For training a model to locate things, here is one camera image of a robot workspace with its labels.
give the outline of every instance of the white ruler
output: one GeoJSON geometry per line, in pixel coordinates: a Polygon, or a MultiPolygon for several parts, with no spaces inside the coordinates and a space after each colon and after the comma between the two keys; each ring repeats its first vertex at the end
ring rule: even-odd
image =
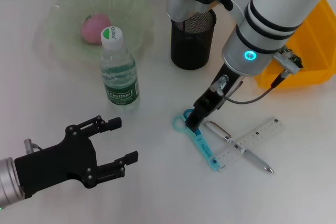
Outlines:
{"type": "MultiPolygon", "coordinates": [[[[279,134],[284,128],[285,126],[278,119],[272,118],[252,131],[249,131],[242,137],[234,139],[234,141],[242,145],[244,148],[253,151],[264,142],[270,140],[276,134],[279,134]]],[[[216,151],[215,155],[210,159],[211,162],[218,161],[220,163],[219,171],[222,171],[225,167],[232,165],[242,156],[243,154],[240,151],[232,145],[225,143],[225,147],[216,151]]]]}

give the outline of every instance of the white table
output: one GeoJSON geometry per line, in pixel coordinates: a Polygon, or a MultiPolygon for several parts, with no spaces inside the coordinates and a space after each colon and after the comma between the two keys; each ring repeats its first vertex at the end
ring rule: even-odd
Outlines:
{"type": "MultiPolygon", "coordinates": [[[[152,45],[138,59],[141,104],[138,111],[120,114],[108,106],[98,68],[68,66],[48,54],[40,26],[56,1],[0,0],[0,157],[25,155],[28,137],[41,147],[55,145],[66,126],[101,115],[121,116],[123,127],[92,137],[98,164],[135,150],[139,161],[126,167],[125,178],[91,190],[73,180],[38,192],[0,212],[1,223],[335,222],[336,78],[315,87],[275,90],[251,105],[227,102],[210,119],[232,135],[272,115],[284,121],[286,130],[255,151],[274,175],[245,160],[213,172],[193,143],[174,132],[171,121],[193,104],[223,64],[220,52],[235,25],[224,8],[215,8],[208,64],[184,71],[170,60],[166,0],[148,0],[155,28],[152,45]]],[[[261,93],[246,78],[234,98],[249,100],[261,93]]]]}

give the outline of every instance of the ballpoint pen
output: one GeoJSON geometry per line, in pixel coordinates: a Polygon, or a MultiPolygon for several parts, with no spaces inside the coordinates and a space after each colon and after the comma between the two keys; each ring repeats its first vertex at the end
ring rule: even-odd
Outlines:
{"type": "Polygon", "coordinates": [[[250,160],[253,164],[255,164],[257,167],[260,167],[270,173],[274,173],[273,169],[261,158],[256,156],[253,152],[251,152],[249,149],[244,148],[241,144],[234,141],[234,139],[231,137],[230,134],[228,134],[222,127],[220,127],[218,124],[212,121],[206,121],[204,125],[210,129],[212,132],[214,132],[216,135],[218,135],[220,138],[225,140],[227,143],[231,144],[236,148],[238,151],[240,151],[243,156],[245,156],[248,160],[250,160]]]}

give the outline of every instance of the yellow plastic bin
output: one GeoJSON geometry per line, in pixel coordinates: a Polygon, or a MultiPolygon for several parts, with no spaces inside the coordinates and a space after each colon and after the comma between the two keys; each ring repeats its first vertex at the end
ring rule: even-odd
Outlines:
{"type": "MultiPolygon", "coordinates": [[[[286,45],[302,59],[304,68],[279,87],[321,84],[336,73],[336,18],[326,0],[317,4],[286,45]]],[[[255,80],[268,89],[281,71],[273,61],[255,80]]]]}

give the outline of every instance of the black stripe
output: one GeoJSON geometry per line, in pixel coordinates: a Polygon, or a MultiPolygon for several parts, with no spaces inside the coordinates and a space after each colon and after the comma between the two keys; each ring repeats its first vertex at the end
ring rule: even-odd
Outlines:
{"type": "Polygon", "coordinates": [[[239,30],[239,27],[236,26],[236,33],[237,33],[237,36],[238,38],[242,41],[242,43],[247,46],[249,49],[255,51],[255,52],[258,52],[260,54],[265,54],[265,55],[270,55],[270,54],[274,54],[276,52],[278,52],[282,47],[280,47],[279,49],[276,49],[276,50],[266,50],[266,49],[261,49],[259,47],[256,47],[254,45],[252,45],[250,42],[248,42],[245,37],[241,34],[240,30],[239,30]]]}
{"type": "Polygon", "coordinates": [[[276,24],[273,24],[272,22],[270,22],[267,19],[265,19],[264,17],[262,17],[260,13],[258,13],[257,9],[254,7],[253,0],[250,1],[250,8],[251,8],[251,12],[253,13],[253,15],[260,22],[262,22],[265,26],[268,26],[269,28],[272,28],[274,30],[285,31],[285,32],[287,32],[287,31],[295,31],[301,25],[300,24],[300,25],[298,25],[296,27],[283,27],[283,26],[278,26],[276,24]]]}
{"type": "Polygon", "coordinates": [[[262,30],[251,19],[250,14],[248,13],[248,6],[246,6],[246,9],[245,9],[245,18],[246,18],[246,21],[248,22],[248,24],[250,25],[250,27],[252,27],[254,31],[256,31],[260,35],[263,35],[264,37],[269,38],[269,39],[284,40],[284,39],[288,39],[289,37],[291,37],[294,34],[294,33],[292,33],[292,34],[288,34],[288,35],[275,35],[275,34],[270,34],[266,31],[262,30]]]}

